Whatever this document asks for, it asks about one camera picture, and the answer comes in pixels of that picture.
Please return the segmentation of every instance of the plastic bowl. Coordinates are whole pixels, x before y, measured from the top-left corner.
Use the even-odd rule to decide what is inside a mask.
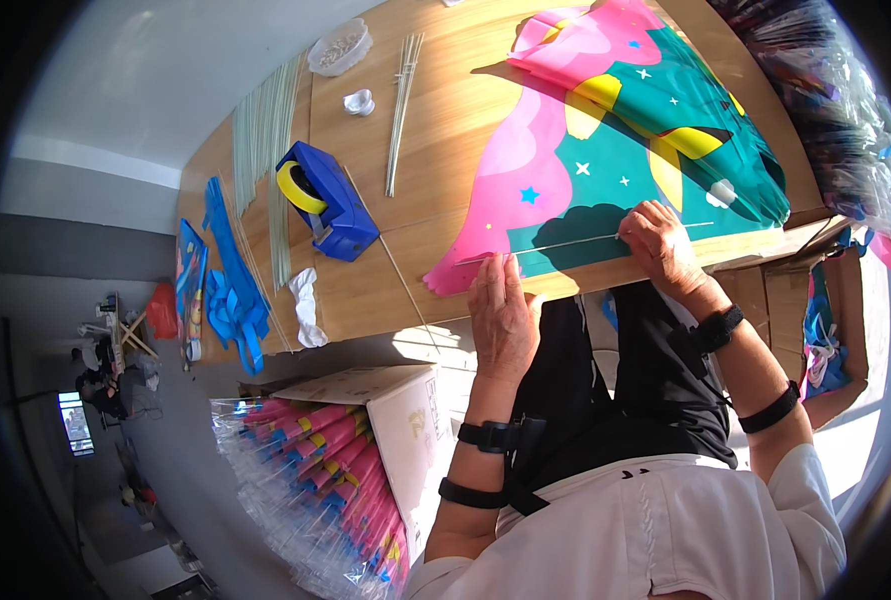
[[[348,36],[361,34],[359,42],[343,54],[338,60],[329,66],[321,66],[326,51],[333,43]],[[325,77],[337,77],[352,68],[358,61],[366,57],[369,48],[372,47],[372,36],[368,32],[366,22],[356,18],[340,25],[336,30],[324,35],[309,50],[309,70]]]

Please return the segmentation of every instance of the person's left hand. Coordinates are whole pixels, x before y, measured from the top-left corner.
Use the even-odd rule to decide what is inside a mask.
[[[498,252],[486,258],[468,288],[472,338],[478,354],[477,374],[518,386],[538,349],[538,320],[545,294],[522,292],[518,260],[505,266]]]

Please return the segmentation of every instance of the hand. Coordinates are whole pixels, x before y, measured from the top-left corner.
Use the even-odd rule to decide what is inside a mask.
[[[526,301],[514,254],[504,268],[499,252],[483,261],[468,288],[477,375],[518,386],[538,349],[543,302],[544,294]]]
[[[710,279],[697,264],[676,213],[654,199],[640,203],[622,219],[619,239],[629,245],[655,287],[680,304]]]

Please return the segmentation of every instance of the window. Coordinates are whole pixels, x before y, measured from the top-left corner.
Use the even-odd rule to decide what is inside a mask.
[[[88,430],[88,421],[85,420],[85,410],[77,391],[67,391],[58,395],[58,410],[62,414],[62,423],[65,424],[65,435],[69,437],[69,449],[75,456],[93,454],[92,434]]]

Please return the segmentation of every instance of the tape dispenser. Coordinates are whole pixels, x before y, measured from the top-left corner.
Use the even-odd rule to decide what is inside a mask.
[[[312,230],[312,246],[352,262],[378,239],[379,229],[330,153],[295,142],[275,166],[282,194]]]

